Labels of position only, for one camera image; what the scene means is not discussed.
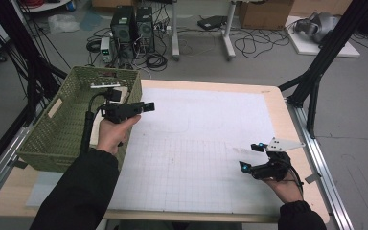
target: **hand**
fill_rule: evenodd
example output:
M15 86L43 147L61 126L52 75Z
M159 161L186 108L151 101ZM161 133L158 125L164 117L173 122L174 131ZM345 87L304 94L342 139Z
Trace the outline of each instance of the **hand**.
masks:
M118 152L119 143L124 143L127 140L127 131L135 125L140 118L140 115L136 115L120 124L114 124L107 119L103 119L100 122L97 150L107 151L115 155Z
M304 200L290 172L287 173L282 181L277 182L275 179L268 178L264 179L263 182L266 183L284 203Z

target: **computer tower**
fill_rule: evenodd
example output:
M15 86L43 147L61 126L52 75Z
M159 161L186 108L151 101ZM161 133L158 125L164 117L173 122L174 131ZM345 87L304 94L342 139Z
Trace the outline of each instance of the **computer tower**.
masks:
M136 23L140 37L140 49L154 53L153 12L151 7L141 7L136 12Z
M132 6L117 6L110 28L116 42L134 42L138 38L134 8Z
M133 49L133 44L129 43L120 43L118 49L119 58L135 58L135 50Z

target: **white grid paper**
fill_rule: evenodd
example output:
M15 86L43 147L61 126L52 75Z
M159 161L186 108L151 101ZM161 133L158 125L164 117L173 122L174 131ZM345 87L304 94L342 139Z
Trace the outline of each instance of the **white grid paper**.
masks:
M108 209L279 215L277 196L239 166L268 160L250 149L274 136L262 95L144 88L142 101L156 110L133 127ZM27 205L59 178L40 172Z

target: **floor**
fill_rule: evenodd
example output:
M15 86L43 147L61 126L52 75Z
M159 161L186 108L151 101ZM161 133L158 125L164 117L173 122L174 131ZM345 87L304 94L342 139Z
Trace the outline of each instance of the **floor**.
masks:
M91 11L84 3L80 1L78 10L74 12L57 9L37 14L35 18L44 20L50 14L69 13L82 22ZM178 24L196 28L197 20L182 18ZM48 36L71 66L85 65L88 57L86 39L99 29L108 27L109 23L109 19L99 19L96 25L90 25L91 28ZM233 41L244 37L235 31L233 34ZM350 42L360 52L360 58L338 57L325 73L319 91L315 134L354 228L368 229L368 48L353 40ZM368 46L368 40L359 42ZM68 72L56 51L46 44L52 63ZM143 79L277 86L303 74L315 58L297 55L289 43L274 46L252 59L237 50L236 58L228 61L219 34L182 33L180 44L182 56L179 61L172 60L169 46L167 69L150 71L151 76L142 71ZM257 46L259 49L262 44L257 43ZM287 90L284 96L291 93L292 89ZM12 63L9 60L0 62L0 138L25 104ZM0 218L0 229L26 229L31 221L31 218ZM112 229L114 224L111 221L107 229ZM327 226L328 229L337 229L333 220ZM276 224L243 225L245 230L276 228Z

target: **white cable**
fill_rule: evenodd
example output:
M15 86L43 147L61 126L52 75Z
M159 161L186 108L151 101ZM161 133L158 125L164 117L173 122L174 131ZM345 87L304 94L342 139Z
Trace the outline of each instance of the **white cable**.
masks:
M142 36L140 35L140 37L139 38L137 38L136 40L135 40L135 42L133 43L133 49L136 49L136 42L140 39L140 38L142 38ZM149 76L150 76L150 79L152 79L152 77L151 77L151 73L147 70L147 69L145 69L145 68L143 68L143 67L139 67L139 66L137 66L136 65L136 59L139 57L139 54L140 54L140 46L139 46L139 50L137 51L137 50L134 50L134 52L136 53L136 57L133 59L133 61L132 61L132 64L134 65L134 66L136 66L136 68L138 68L138 69L141 69L141 70L144 70L144 71L146 71L146 72L148 72L148 74L149 74Z

